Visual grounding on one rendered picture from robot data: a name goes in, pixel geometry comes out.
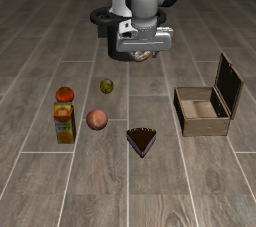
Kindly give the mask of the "chocolate cake wedge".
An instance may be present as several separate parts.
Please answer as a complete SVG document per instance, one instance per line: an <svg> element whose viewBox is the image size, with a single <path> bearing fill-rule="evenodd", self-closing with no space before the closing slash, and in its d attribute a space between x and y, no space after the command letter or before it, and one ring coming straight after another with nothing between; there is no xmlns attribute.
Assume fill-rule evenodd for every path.
<svg viewBox="0 0 256 227"><path fill-rule="evenodd" d="M132 148L144 158L156 140L156 131L145 127L132 128L127 131L126 136Z"/></svg>

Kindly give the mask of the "orange juice carton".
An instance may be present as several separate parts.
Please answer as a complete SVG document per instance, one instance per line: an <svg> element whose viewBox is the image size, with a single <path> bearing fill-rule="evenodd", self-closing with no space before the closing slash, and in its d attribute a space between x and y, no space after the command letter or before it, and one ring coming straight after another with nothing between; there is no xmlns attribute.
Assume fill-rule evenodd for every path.
<svg viewBox="0 0 256 227"><path fill-rule="evenodd" d="M54 103L54 124L57 142L72 144L76 139L74 107L71 103Z"/></svg>

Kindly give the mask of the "wooden box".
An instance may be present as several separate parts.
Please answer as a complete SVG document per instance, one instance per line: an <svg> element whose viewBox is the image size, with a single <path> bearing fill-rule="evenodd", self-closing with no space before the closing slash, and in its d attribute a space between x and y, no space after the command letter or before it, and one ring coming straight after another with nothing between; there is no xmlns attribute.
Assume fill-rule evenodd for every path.
<svg viewBox="0 0 256 227"><path fill-rule="evenodd" d="M177 87L174 106L184 137L228 134L230 116L214 87Z"/></svg>

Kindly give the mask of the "green round fruit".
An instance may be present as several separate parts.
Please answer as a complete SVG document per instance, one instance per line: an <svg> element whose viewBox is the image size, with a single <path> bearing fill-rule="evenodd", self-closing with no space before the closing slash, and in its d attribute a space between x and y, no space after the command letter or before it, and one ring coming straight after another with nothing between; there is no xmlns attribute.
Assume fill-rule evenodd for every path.
<svg viewBox="0 0 256 227"><path fill-rule="evenodd" d="M100 83L100 90L104 94L109 94L113 91L114 83L110 79L104 79Z"/></svg>

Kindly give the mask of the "wooden box lid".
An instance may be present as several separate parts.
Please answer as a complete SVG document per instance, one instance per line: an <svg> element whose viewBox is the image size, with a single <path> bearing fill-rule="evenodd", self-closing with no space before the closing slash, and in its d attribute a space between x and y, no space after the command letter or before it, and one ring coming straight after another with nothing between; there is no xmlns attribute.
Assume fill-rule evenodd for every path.
<svg viewBox="0 0 256 227"><path fill-rule="evenodd" d="M234 119L243 84L241 75L222 53L210 98L218 117Z"/></svg>

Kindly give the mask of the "red tomato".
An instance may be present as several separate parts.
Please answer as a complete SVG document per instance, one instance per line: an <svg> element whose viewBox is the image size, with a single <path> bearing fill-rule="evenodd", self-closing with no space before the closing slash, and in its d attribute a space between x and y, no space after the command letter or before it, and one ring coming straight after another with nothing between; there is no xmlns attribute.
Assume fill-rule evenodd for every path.
<svg viewBox="0 0 256 227"><path fill-rule="evenodd" d="M69 87L60 87L56 91L55 98L60 103L72 102L74 100L74 92Z"/></svg>

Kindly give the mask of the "brown glazed donut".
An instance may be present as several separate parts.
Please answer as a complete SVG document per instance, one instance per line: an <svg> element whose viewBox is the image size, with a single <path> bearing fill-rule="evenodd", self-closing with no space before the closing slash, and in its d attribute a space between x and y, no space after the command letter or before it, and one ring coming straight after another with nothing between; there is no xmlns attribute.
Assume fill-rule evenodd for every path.
<svg viewBox="0 0 256 227"><path fill-rule="evenodd" d="M135 62L143 62L151 57L153 54L152 51L136 51L134 53L134 61Z"/></svg>

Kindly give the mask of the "pink peach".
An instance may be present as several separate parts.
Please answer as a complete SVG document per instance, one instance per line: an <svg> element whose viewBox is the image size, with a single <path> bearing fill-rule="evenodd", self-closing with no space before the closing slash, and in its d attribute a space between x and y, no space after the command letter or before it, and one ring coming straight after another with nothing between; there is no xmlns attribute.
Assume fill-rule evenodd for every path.
<svg viewBox="0 0 256 227"><path fill-rule="evenodd" d="M91 110L86 116L86 123L92 130L102 130L108 123L108 116L100 109Z"/></svg>

